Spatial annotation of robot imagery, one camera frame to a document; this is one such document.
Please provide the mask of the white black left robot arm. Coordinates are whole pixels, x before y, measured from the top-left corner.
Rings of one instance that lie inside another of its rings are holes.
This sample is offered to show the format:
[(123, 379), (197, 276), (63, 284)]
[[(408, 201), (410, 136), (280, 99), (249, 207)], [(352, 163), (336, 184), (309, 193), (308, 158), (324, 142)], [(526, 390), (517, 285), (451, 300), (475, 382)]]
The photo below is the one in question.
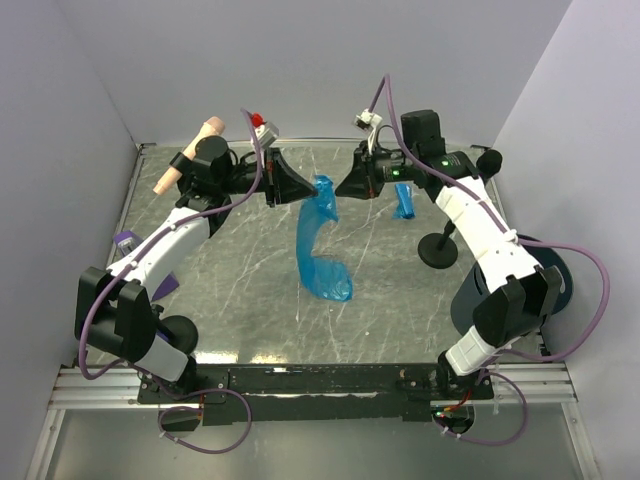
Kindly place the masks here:
[(106, 269), (90, 267), (79, 279), (74, 334), (78, 366), (97, 379), (86, 362), (88, 347), (124, 361), (160, 381), (172, 400), (196, 393), (197, 363), (192, 353), (198, 330), (180, 315), (162, 318), (151, 298), (161, 283), (196, 248), (208, 241), (236, 207), (262, 193), (270, 207), (317, 196), (317, 189), (296, 173), (277, 148), (257, 146), (238, 157), (218, 135), (199, 140), (192, 158), (177, 154), (171, 162), (181, 174), (181, 193), (160, 227), (136, 249)]

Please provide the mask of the blue detached trash bag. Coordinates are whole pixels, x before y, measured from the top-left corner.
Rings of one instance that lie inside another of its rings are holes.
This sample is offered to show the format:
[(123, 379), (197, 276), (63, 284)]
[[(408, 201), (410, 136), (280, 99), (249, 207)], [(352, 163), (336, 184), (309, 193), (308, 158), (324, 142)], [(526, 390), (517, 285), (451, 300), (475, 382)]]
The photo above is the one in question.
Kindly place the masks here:
[(316, 175), (317, 195), (305, 199), (300, 207), (295, 255), (299, 281), (313, 296), (345, 303), (352, 299), (352, 276), (346, 264), (321, 245), (329, 226), (339, 222), (334, 184), (329, 176)]

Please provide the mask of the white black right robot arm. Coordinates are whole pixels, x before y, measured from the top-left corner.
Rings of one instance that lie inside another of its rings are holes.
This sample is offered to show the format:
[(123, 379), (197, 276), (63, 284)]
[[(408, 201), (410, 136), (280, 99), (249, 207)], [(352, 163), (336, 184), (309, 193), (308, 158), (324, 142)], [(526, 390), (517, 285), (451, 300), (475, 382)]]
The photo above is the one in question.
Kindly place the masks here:
[(354, 124), (368, 137), (354, 151), (351, 171), (336, 195), (374, 199), (387, 183), (413, 182), (448, 219), (443, 232), (420, 240), (422, 261), (436, 269), (455, 263), (457, 247), (450, 236), (457, 232), (481, 272), (487, 293), (473, 308), (464, 335), (438, 358), (438, 390), (458, 398), (487, 362), (551, 316), (562, 276), (556, 268), (542, 266), (521, 245), (489, 198), (486, 182), (501, 168), (497, 151), (484, 152), (476, 162), (462, 151), (447, 151), (433, 110), (402, 115), (398, 154), (378, 143), (380, 115), (365, 109)]

